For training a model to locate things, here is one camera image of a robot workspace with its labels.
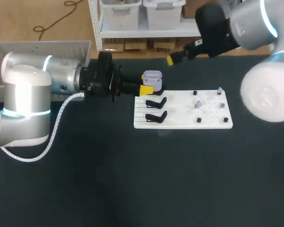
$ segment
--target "black table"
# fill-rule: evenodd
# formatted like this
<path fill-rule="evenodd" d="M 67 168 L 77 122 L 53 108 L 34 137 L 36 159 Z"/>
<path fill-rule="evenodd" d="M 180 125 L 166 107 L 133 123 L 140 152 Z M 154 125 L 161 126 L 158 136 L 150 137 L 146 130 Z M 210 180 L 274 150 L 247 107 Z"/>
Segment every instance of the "black table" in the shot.
<path fill-rule="evenodd" d="M 161 70 L 169 90 L 223 87 L 233 128 L 137 130 L 134 97 L 72 102 L 40 161 L 0 150 L 0 227 L 284 227 L 284 122 L 257 119 L 240 99 L 263 58 L 116 61 L 127 73 Z"/>

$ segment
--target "pegboard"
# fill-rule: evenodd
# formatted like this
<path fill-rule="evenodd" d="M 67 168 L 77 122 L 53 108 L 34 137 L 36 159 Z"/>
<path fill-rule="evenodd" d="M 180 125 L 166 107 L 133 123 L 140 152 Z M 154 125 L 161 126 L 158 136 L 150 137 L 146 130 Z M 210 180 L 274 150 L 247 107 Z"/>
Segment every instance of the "pegboard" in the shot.
<path fill-rule="evenodd" d="M 160 103 L 164 97 L 167 101 L 162 109 L 147 107 L 146 100 Z M 202 106 L 196 108 L 198 101 Z M 146 114 L 160 117 L 165 111 L 167 117 L 163 123 L 147 122 L 145 118 Z M 133 125 L 137 129 L 231 129 L 233 126 L 225 91 L 219 95 L 217 90 L 164 91 L 161 96 L 136 97 Z"/>

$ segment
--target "robotic arm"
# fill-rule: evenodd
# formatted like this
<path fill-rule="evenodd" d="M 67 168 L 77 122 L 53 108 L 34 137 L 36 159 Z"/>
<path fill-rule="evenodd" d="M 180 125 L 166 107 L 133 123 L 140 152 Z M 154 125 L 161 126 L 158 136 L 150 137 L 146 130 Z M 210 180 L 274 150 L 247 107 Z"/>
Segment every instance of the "robotic arm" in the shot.
<path fill-rule="evenodd" d="M 199 54 L 215 57 L 239 46 L 255 50 L 275 43 L 272 56 L 252 68 L 241 85 L 245 106 L 258 118 L 284 121 L 284 0 L 246 0 L 226 18 L 216 3 L 199 8 L 195 15 L 202 40 L 172 53 L 168 63 L 177 64 Z"/>
<path fill-rule="evenodd" d="M 5 87 L 4 108 L 0 111 L 0 147 L 11 157 L 24 162 L 41 159 L 50 149 L 65 106 L 74 98 L 110 96 L 114 102 L 121 93 L 135 96 L 156 94 L 139 79 L 126 77 L 112 54 L 100 52 L 87 67 L 76 59 L 61 59 L 9 53 L 1 67 Z M 33 146 L 49 136 L 51 94 L 70 95 L 62 105 L 45 151 L 36 158 L 20 158 L 5 147 Z"/>

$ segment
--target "black holder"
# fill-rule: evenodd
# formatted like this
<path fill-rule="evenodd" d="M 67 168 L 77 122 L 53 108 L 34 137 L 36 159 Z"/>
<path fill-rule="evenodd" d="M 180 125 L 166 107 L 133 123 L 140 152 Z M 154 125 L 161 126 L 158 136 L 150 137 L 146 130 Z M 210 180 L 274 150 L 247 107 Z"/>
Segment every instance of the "black holder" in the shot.
<path fill-rule="evenodd" d="M 145 119 L 146 119 L 147 122 L 156 122 L 156 123 L 161 124 L 161 123 L 164 122 L 166 116 L 167 116 L 167 111 L 164 111 L 164 113 L 162 114 L 161 117 L 147 113 L 145 115 Z"/>
<path fill-rule="evenodd" d="M 145 103 L 147 105 L 147 108 L 162 109 L 163 106 L 165 105 L 166 101 L 167 101 L 167 98 L 164 97 L 160 103 L 157 103 L 157 102 L 154 102 L 154 101 L 151 101 L 151 100 L 146 100 Z"/>

